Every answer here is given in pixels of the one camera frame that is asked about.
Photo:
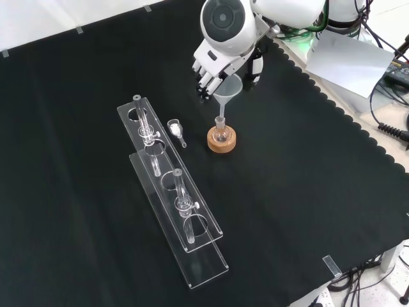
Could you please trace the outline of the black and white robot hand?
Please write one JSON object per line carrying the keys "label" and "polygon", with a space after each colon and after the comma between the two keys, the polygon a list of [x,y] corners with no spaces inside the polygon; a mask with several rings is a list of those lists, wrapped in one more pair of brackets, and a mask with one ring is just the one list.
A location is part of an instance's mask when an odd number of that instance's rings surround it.
{"label": "black and white robot hand", "polygon": [[209,100],[222,82],[233,74],[242,78],[244,90],[249,91],[257,85],[263,66],[263,53],[259,47],[251,48],[245,55],[228,56],[203,40],[194,52],[192,66],[197,79],[196,91],[202,100]]}

